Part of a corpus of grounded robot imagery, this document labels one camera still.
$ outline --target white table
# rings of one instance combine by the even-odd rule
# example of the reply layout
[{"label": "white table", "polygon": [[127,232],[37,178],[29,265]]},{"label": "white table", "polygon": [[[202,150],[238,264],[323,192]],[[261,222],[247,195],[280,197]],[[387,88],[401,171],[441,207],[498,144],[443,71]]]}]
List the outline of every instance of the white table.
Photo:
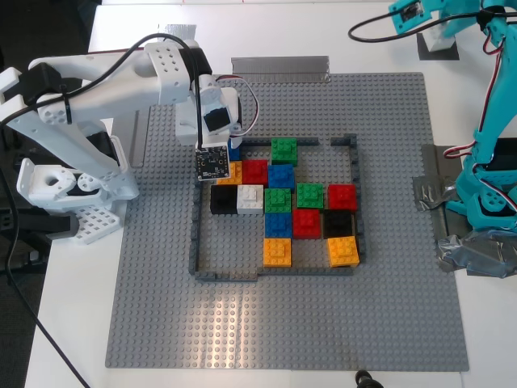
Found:
[{"label": "white table", "polygon": [[[332,73],[423,72],[435,144],[466,144],[477,125],[493,69],[481,53],[476,27],[458,35],[460,61],[419,61],[415,38],[359,44],[347,38],[354,23],[386,12],[386,4],[277,4],[228,6],[100,6],[90,50],[127,48],[159,23],[193,23],[216,74],[231,73],[231,57],[328,55]],[[390,22],[363,34],[393,34]],[[513,126],[510,133],[515,133]],[[53,244],[40,318],[95,388],[170,386],[353,387],[353,372],[288,370],[106,369],[107,337],[122,231],[88,247]],[[456,274],[469,354],[467,373],[375,373],[385,387],[474,388],[513,386],[517,339],[517,277]],[[36,331],[27,388],[80,386]]]}]

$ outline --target wire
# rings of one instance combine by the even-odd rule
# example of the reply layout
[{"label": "wire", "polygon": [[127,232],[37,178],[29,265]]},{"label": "wire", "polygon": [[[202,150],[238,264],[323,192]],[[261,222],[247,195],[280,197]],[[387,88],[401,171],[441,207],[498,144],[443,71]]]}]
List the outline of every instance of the wire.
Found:
[{"label": "wire", "polygon": [[456,151],[467,150],[469,148],[474,147],[475,145],[476,145],[476,141],[474,140],[473,142],[471,142],[467,145],[459,145],[456,147],[451,147],[443,152],[443,156],[447,159],[455,159],[455,158],[459,158],[460,156],[471,155],[472,154],[471,152],[463,152],[463,153],[454,154],[454,155],[451,155],[451,154]]},{"label": "wire", "polygon": [[502,198],[504,198],[504,200],[509,204],[509,206],[513,209],[514,212],[517,213],[517,205],[515,204],[515,202],[503,191],[503,190],[500,190],[498,188],[496,188],[494,185],[488,183],[487,181],[485,181],[484,179],[482,178],[479,178],[476,176],[476,169],[478,168],[479,164],[475,163],[473,166],[472,166],[472,173],[474,175],[474,177],[481,183],[483,183],[486,187],[488,187],[489,189],[495,191],[497,194],[499,194]]},{"label": "wire", "polygon": [[[195,88],[195,105],[196,105],[196,113],[197,113],[197,135],[198,135],[198,149],[202,149],[203,147],[203,132],[202,132],[202,116],[201,116],[201,98],[200,98],[200,72],[197,65],[197,61],[194,57],[194,54],[191,51],[191,48],[188,47],[188,45],[183,42],[181,39],[179,39],[177,36],[165,34],[162,32],[157,32],[154,34],[150,34],[147,36],[144,36],[142,39],[138,40],[133,46],[131,46],[128,51],[126,51],[114,64],[112,67],[110,67],[106,73],[95,79],[94,81],[88,83],[87,85],[80,87],[79,89],[75,91],[71,91],[67,94],[69,99],[72,99],[76,95],[80,95],[81,93],[84,93],[85,91],[88,91],[89,89],[99,85],[102,81],[104,81],[106,78],[108,78],[110,75],[112,75],[115,70],[117,70],[128,58],[129,56],[136,50],[139,49],[140,45],[145,43],[148,40],[154,39],[154,38],[165,38],[173,40],[174,42],[178,43],[180,46],[182,46],[185,49],[185,52],[189,56],[189,59],[191,60],[191,67],[192,67],[192,73],[194,76],[194,88]],[[39,103],[35,103],[29,107],[25,107],[23,109],[20,109],[19,111],[9,115],[6,117],[3,121],[0,122],[0,131],[3,132],[4,127],[9,124],[12,120],[24,115],[27,112],[36,110],[38,108],[45,107],[47,105],[50,105],[52,103],[60,103],[65,98],[63,95],[60,95],[59,97],[48,99],[46,101],[41,101]]]},{"label": "wire", "polygon": [[248,127],[248,129],[246,131],[244,131],[242,133],[233,133],[230,136],[230,137],[242,137],[242,136],[246,135],[255,126],[255,124],[257,124],[257,121],[259,120],[259,113],[260,113],[259,99],[257,99],[257,95],[253,92],[253,89],[251,89],[250,84],[243,77],[240,77],[238,75],[233,75],[233,74],[221,75],[220,77],[218,77],[216,79],[216,81],[219,81],[221,79],[239,79],[239,80],[243,81],[246,84],[246,86],[248,86],[248,89],[250,90],[251,95],[253,95],[253,99],[255,101],[255,116],[253,117],[253,120],[251,121],[250,126]]},{"label": "wire", "polygon": [[11,214],[13,217],[13,230],[14,234],[12,236],[11,242],[9,244],[9,250],[7,251],[6,261],[5,261],[5,270],[7,274],[7,280],[8,284],[10,284],[13,289],[16,292],[16,295],[19,297],[20,301],[23,304],[23,307],[25,307],[25,310],[31,315],[31,318],[34,320],[38,328],[41,330],[43,335],[47,338],[49,343],[56,349],[56,352],[59,354],[61,359],[65,362],[65,364],[69,367],[69,369],[72,371],[74,376],[81,382],[82,386],[85,388],[90,388],[86,380],[81,376],[81,374],[75,369],[74,365],[70,362],[68,357],[63,353],[61,348],[57,345],[56,341],[52,336],[48,333],[48,331],[45,329],[41,321],[38,319],[38,316],[34,312],[34,310],[31,308],[31,305],[27,302],[27,299],[23,296],[22,292],[20,291],[18,285],[15,282],[15,279],[13,278],[13,274],[11,273],[11,258],[13,256],[13,252],[16,248],[16,243],[18,242],[18,236],[19,236],[19,219],[18,219],[18,210],[16,208],[15,198],[13,197],[13,194],[11,190],[9,189],[9,184],[7,183],[6,176],[3,173],[2,168],[0,168],[0,183],[2,184],[3,190],[7,195],[7,200],[9,201],[9,207],[11,208]]},{"label": "wire", "polygon": [[[490,84],[488,86],[488,90],[486,91],[486,96],[485,96],[485,103],[483,105],[483,112],[481,114],[481,119],[480,119],[480,122],[479,122],[479,127],[478,127],[478,132],[481,132],[483,130],[483,125],[485,123],[485,118],[486,118],[486,111],[487,111],[487,108],[488,108],[488,104],[489,104],[489,101],[490,101],[490,96],[492,95],[492,90],[494,89],[494,84],[495,84],[495,81],[497,80],[497,77],[498,77],[498,72],[499,72],[499,68],[500,68],[500,65],[501,65],[501,58],[502,58],[502,50],[504,48],[504,42],[505,40],[503,39],[501,41],[501,44],[493,51],[486,51],[486,47],[488,45],[488,42],[490,41],[490,30],[489,30],[489,33],[488,33],[488,36],[486,37],[486,40],[485,40],[485,43],[483,44],[483,52],[487,55],[494,55],[494,54],[498,54],[497,55],[497,58],[496,58],[496,61],[495,61],[495,67],[494,67],[494,72],[492,74],[492,78],[490,80]],[[459,146],[456,146],[456,147],[452,147],[452,148],[449,148],[447,150],[445,150],[443,152],[443,156],[447,159],[454,159],[454,158],[459,158],[461,156],[467,156],[467,155],[472,155],[471,152],[462,152],[462,153],[459,153],[459,154],[452,154],[453,152],[456,152],[456,151],[461,151],[461,150],[466,150],[466,149],[469,149],[469,148],[472,148],[476,145],[476,141],[474,140],[473,142],[467,144],[467,145],[459,145]]]},{"label": "wire", "polygon": [[[376,21],[379,21],[379,20],[382,20],[382,19],[390,18],[390,17],[392,17],[394,15],[400,14],[402,11],[403,11],[403,8],[401,8],[400,10],[397,10],[397,11],[389,12],[388,14],[385,14],[385,15],[376,16],[375,18],[364,20],[361,23],[357,23],[354,27],[352,27],[350,30],[348,30],[348,37],[350,37],[350,39],[352,39],[352,40],[355,40],[357,42],[362,42],[362,43],[390,42],[391,40],[399,40],[399,39],[402,39],[402,38],[406,38],[407,36],[412,36],[412,35],[418,34],[419,32],[425,31],[428,28],[437,26],[437,25],[442,24],[442,23],[450,22],[451,20],[475,18],[475,17],[477,17],[481,13],[480,11],[478,11],[478,12],[469,12],[469,13],[466,13],[466,14],[449,15],[449,16],[447,16],[445,18],[438,19],[438,20],[435,20],[435,21],[430,22],[428,24],[425,24],[425,25],[423,25],[421,27],[415,28],[414,30],[411,30],[411,31],[408,31],[408,32],[404,32],[403,34],[392,35],[392,36],[385,36],[385,37],[382,37],[382,38],[362,38],[360,36],[355,36],[353,34],[353,32],[356,29],[358,29],[358,28],[360,28],[362,26],[366,26],[367,24],[370,24],[370,23],[373,23],[373,22],[376,22]],[[487,10],[482,10],[482,11],[483,11],[484,15],[491,15],[493,18],[513,18],[513,17],[517,16],[517,12],[490,12],[490,11],[487,11]]]},{"label": "wire", "polygon": [[[80,95],[81,93],[84,93],[93,87],[99,85],[102,81],[104,81],[106,78],[108,78],[110,75],[112,75],[128,58],[129,56],[136,50],[140,48],[140,45],[145,43],[148,40],[151,40],[153,38],[165,38],[169,40],[173,40],[174,42],[178,43],[180,46],[182,46],[185,49],[185,52],[189,56],[189,59],[191,60],[191,67],[192,67],[192,74],[194,77],[194,88],[195,88],[195,105],[196,105],[196,113],[197,113],[197,126],[198,126],[198,148],[201,150],[203,146],[203,133],[202,133],[202,116],[201,116],[201,99],[200,99],[200,73],[199,68],[197,65],[197,61],[195,59],[194,54],[191,51],[191,48],[188,47],[188,45],[183,42],[181,39],[179,39],[176,36],[172,36],[170,34],[165,33],[155,33],[151,35],[147,35],[144,38],[138,40],[131,48],[129,48],[103,75],[95,79],[94,81],[88,83],[87,85],[75,90],[71,91],[70,93],[66,94],[66,98],[73,98],[77,95]],[[4,120],[0,121],[0,131],[4,132],[4,127],[9,124],[12,120],[17,119],[18,117],[24,115],[25,113],[28,113],[30,111],[35,111],[38,108],[45,107],[47,105],[50,105],[52,103],[59,103],[61,101],[65,100],[64,95],[60,95],[58,97],[55,97],[53,99],[48,99],[46,101],[41,101],[39,103],[34,103],[31,106],[25,107],[23,109],[20,109],[19,111],[10,114],[8,117],[6,117]],[[18,210],[16,208],[15,199],[12,195],[11,190],[9,189],[9,185],[7,183],[6,177],[0,168],[0,183],[2,184],[4,191],[6,192],[7,199],[9,201],[9,206],[11,207],[11,213],[13,215],[13,228],[14,228],[14,235],[11,240],[9,250],[6,255],[6,274],[7,279],[9,283],[13,286],[15,289],[16,294],[18,295],[19,299],[23,303],[23,306],[27,310],[27,312],[31,315],[31,318],[35,321],[38,328],[41,330],[41,332],[44,334],[45,338],[49,341],[49,343],[54,347],[56,352],[59,354],[61,359],[65,362],[65,364],[69,367],[70,371],[74,374],[74,376],[81,382],[81,384],[85,388],[90,388],[86,380],[81,376],[81,374],[75,369],[74,365],[70,362],[68,357],[63,353],[61,348],[57,345],[54,338],[48,333],[48,331],[45,329],[41,321],[38,319],[36,313],[32,310],[31,306],[28,304],[27,300],[23,296],[22,292],[20,291],[18,285],[15,282],[15,279],[12,276],[11,273],[11,258],[13,255],[13,252],[16,247],[16,243],[18,242],[18,236],[19,236],[19,218],[18,218]]]},{"label": "wire", "polygon": [[501,40],[501,44],[495,50],[486,51],[486,48],[488,47],[488,43],[490,42],[491,37],[492,37],[492,32],[489,29],[488,35],[486,36],[485,43],[483,44],[483,53],[485,53],[486,55],[494,55],[494,54],[500,53],[502,51],[502,45],[504,44],[504,40]]},{"label": "wire", "polygon": [[486,118],[486,111],[488,110],[488,103],[490,101],[490,96],[492,95],[492,89],[494,89],[495,81],[497,80],[498,75],[499,75],[499,68],[501,67],[502,50],[504,47],[503,45],[504,45],[504,40],[501,42],[501,44],[499,46],[500,49],[497,48],[497,49],[499,49],[499,51],[497,52],[498,55],[495,59],[494,72],[492,73],[492,78],[490,79],[490,84],[486,91],[485,103],[483,104],[483,112],[481,114],[481,119],[479,120],[479,129],[477,130],[479,133],[483,130],[483,126],[485,125],[485,118]]}]

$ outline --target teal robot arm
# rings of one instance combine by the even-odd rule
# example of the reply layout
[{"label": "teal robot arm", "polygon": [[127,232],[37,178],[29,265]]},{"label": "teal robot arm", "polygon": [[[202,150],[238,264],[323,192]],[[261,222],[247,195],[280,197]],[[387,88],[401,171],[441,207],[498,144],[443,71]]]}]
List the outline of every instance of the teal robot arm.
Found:
[{"label": "teal robot arm", "polygon": [[[502,6],[517,9],[517,1],[484,0],[482,6],[483,9]],[[431,18],[432,11],[439,11],[443,18],[480,9],[479,1],[470,0],[401,0],[389,7],[391,12],[398,11],[392,16],[397,34],[424,23]],[[443,36],[454,36],[474,23],[478,23],[474,17],[449,21]],[[446,206],[465,215],[476,230],[517,231],[517,141],[499,139],[517,114],[517,25],[502,17],[489,17],[481,29],[494,46],[501,48],[496,57],[498,67],[486,96],[480,126],[474,129],[472,149],[456,181],[460,200],[450,201]]]}]

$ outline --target black cable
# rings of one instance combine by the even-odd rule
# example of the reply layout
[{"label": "black cable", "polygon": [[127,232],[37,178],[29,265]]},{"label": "black cable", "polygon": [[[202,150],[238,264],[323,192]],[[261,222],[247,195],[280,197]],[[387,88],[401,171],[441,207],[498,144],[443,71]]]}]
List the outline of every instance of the black cable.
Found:
[{"label": "black cable", "polygon": [[[191,51],[191,48],[188,47],[188,45],[183,42],[181,39],[179,39],[176,36],[165,34],[165,33],[155,33],[151,35],[147,35],[144,38],[138,40],[131,48],[128,49],[118,60],[113,64],[112,67],[110,67],[106,73],[95,79],[94,81],[90,82],[89,84],[75,90],[71,91],[70,93],[66,93],[65,95],[60,95],[59,97],[48,99],[46,101],[41,101],[39,103],[35,103],[29,107],[25,107],[23,109],[20,109],[19,111],[12,113],[8,117],[6,117],[3,121],[0,121],[0,131],[2,131],[2,135],[4,133],[3,129],[4,127],[9,124],[12,120],[15,120],[16,118],[24,115],[27,112],[36,110],[38,108],[42,108],[44,106],[50,105],[52,103],[58,103],[61,101],[64,101],[65,99],[71,99],[74,96],[80,95],[81,93],[84,93],[85,91],[88,91],[89,89],[99,85],[102,81],[104,81],[107,77],[112,75],[115,70],[117,70],[128,58],[129,56],[136,51],[141,44],[145,43],[147,40],[151,40],[153,38],[165,38],[169,40],[173,40],[174,42],[178,43],[180,46],[182,46],[187,55],[189,56],[189,59],[191,60],[191,66],[192,66],[192,73],[194,76],[194,88],[195,88],[195,105],[196,105],[196,113],[197,113],[197,125],[198,125],[198,149],[202,150],[203,145],[203,132],[202,132],[202,116],[201,116],[201,98],[200,98],[200,72],[197,65],[197,61],[195,59],[194,54]],[[2,168],[0,168],[0,183],[3,186],[4,191],[6,192],[7,199],[9,201],[9,206],[11,207],[11,213],[13,217],[13,229],[14,229],[14,235],[12,236],[11,243],[9,246],[9,250],[7,251],[6,256],[6,262],[5,262],[5,269],[7,274],[7,279],[9,284],[13,286],[15,289],[15,292],[17,296],[20,298],[21,302],[23,303],[23,306],[27,310],[27,312],[31,315],[31,318],[35,321],[38,328],[41,330],[41,332],[44,334],[45,338],[49,341],[49,343],[56,349],[56,352],[59,354],[61,359],[65,362],[65,364],[69,367],[69,369],[72,371],[74,376],[81,382],[81,384],[85,388],[90,388],[88,383],[85,381],[85,379],[79,374],[79,372],[75,369],[74,365],[70,362],[68,357],[63,353],[61,348],[57,345],[54,338],[47,332],[47,330],[44,328],[43,324],[38,319],[38,316],[36,313],[32,310],[31,306],[28,304],[27,299],[23,296],[22,292],[18,288],[18,285],[15,282],[15,279],[12,276],[11,273],[11,258],[13,255],[13,252],[15,251],[16,243],[18,241],[18,235],[19,235],[19,219],[18,219],[18,210],[16,208],[15,199],[12,195],[11,190],[9,189],[9,185],[7,183],[6,177],[3,174]]]},{"label": "black cable", "polygon": [[75,369],[74,365],[70,362],[68,357],[63,353],[59,345],[57,345],[56,341],[52,336],[48,333],[48,331],[44,328],[41,321],[38,319],[38,316],[34,312],[34,310],[31,308],[31,305],[27,302],[27,299],[23,296],[22,292],[18,288],[18,285],[15,282],[15,279],[13,278],[13,274],[11,273],[11,258],[13,256],[13,252],[15,251],[16,243],[18,242],[18,235],[19,235],[19,219],[18,219],[18,210],[16,208],[15,198],[13,197],[13,194],[11,190],[9,189],[9,184],[7,183],[6,176],[3,173],[2,168],[0,168],[0,183],[2,184],[3,190],[7,195],[7,200],[9,201],[9,207],[11,208],[11,214],[13,217],[13,230],[14,234],[11,238],[10,244],[9,244],[9,250],[7,251],[6,261],[5,261],[5,269],[7,274],[7,280],[8,284],[10,284],[13,289],[16,292],[16,295],[19,297],[20,301],[23,303],[23,307],[25,307],[25,310],[31,315],[31,318],[34,320],[38,328],[41,330],[43,335],[46,337],[46,339],[49,341],[49,343],[56,349],[56,352],[59,354],[61,359],[65,362],[65,364],[69,367],[69,369],[72,371],[74,376],[81,382],[82,386],[85,388],[90,388],[86,380],[81,376],[81,374]]},{"label": "black cable", "polygon": [[[400,14],[401,12],[402,12],[402,9],[397,10],[397,11],[393,11],[393,12],[389,12],[388,14],[385,14],[385,15],[376,16],[375,18],[364,20],[361,23],[357,23],[354,27],[352,27],[350,30],[348,30],[348,37],[350,37],[350,39],[352,39],[352,40],[355,40],[357,42],[362,42],[362,43],[390,42],[391,40],[398,40],[398,39],[406,38],[407,36],[412,36],[412,35],[418,34],[419,32],[422,32],[422,31],[427,30],[428,28],[437,26],[438,24],[450,22],[451,20],[456,20],[456,19],[475,18],[475,17],[477,17],[480,14],[480,12],[469,12],[467,14],[450,15],[450,16],[447,16],[445,18],[438,19],[438,20],[435,20],[435,21],[430,22],[428,24],[425,24],[425,25],[423,25],[421,27],[415,28],[414,30],[411,30],[411,31],[408,31],[408,32],[404,32],[403,34],[392,35],[392,36],[385,36],[385,37],[382,37],[382,38],[362,38],[360,36],[355,36],[353,34],[353,32],[356,29],[358,29],[358,28],[360,28],[362,26],[366,26],[367,24],[376,22],[378,20],[390,18],[390,17],[392,17],[394,15]],[[517,12],[493,12],[492,16],[494,18],[511,18],[511,17],[517,16]]]},{"label": "black cable", "polygon": [[[118,61],[115,62],[113,64],[113,66],[110,67],[106,71],[106,73],[104,73],[103,75],[101,75],[100,77],[95,79],[94,81],[90,82],[89,84],[87,84],[87,85],[85,85],[83,87],[80,87],[79,89],[77,89],[75,91],[71,91],[66,96],[68,97],[68,99],[72,99],[76,95],[80,95],[81,93],[84,93],[85,91],[88,91],[92,87],[95,87],[95,86],[99,85],[102,81],[104,81],[106,78],[108,78],[110,75],[112,75],[115,72],[115,70],[117,70],[129,58],[129,56],[140,47],[141,44],[143,44],[146,41],[151,40],[153,38],[165,38],[165,39],[173,40],[174,42],[178,43],[180,46],[182,46],[185,49],[185,52],[187,53],[187,55],[189,56],[189,58],[191,60],[192,73],[194,75],[195,105],[196,105],[196,112],[197,112],[198,149],[201,150],[202,149],[202,145],[203,145],[203,127],[202,127],[203,121],[202,121],[202,116],[201,116],[200,72],[199,72],[199,68],[198,68],[198,65],[197,65],[197,61],[195,59],[194,54],[191,51],[191,48],[188,47],[188,45],[185,42],[183,42],[181,39],[179,39],[177,36],[170,35],[170,34],[165,34],[165,33],[161,33],[161,32],[157,32],[155,34],[151,34],[151,35],[147,35],[147,36],[143,37],[142,39],[138,40],[133,46],[131,46],[131,48],[129,48],[128,51],[126,51],[122,55],[122,57],[120,57],[118,59]],[[59,97],[56,97],[54,99],[48,99],[46,101],[41,101],[41,102],[35,103],[35,104],[33,104],[33,105],[29,106],[29,107],[25,107],[23,109],[20,109],[19,111],[9,115],[3,121],[0,122],[0,131],[3,133],[5,125],[9,124],[9,122],[11,122],[12,120],[14,120],[14,119],[24,115],[27,112],[36,110],[38,108],[45,107],[45,106],[50,105],[52,103],[59,103],[59,102],[64,101],[64,100],[65,100],[65,96],[60,95]]]}]

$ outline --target black clamp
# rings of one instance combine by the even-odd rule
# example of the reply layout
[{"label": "black clamp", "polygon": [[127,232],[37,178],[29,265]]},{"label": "black clamp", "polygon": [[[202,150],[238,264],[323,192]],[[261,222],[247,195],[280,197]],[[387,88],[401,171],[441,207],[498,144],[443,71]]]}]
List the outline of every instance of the black clamp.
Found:
[{"label": "black clamp", "polygon": [[481,9],[476,16],[476,21],[477,24],[479,24],[479,28],[484,31],[486,29],[486,25],[490,23],[495,17],[495,14],[503,13],[505,13],[504,6],[488,6]]},{"label": "black clamp", "polygon": [[72,110],[70,109],[70,102],[68,100],[68,94],[66,93],[66,85],[62,83],[59,88],[61,89],[63,102],[65,103],[66,124],[72,124]]}]

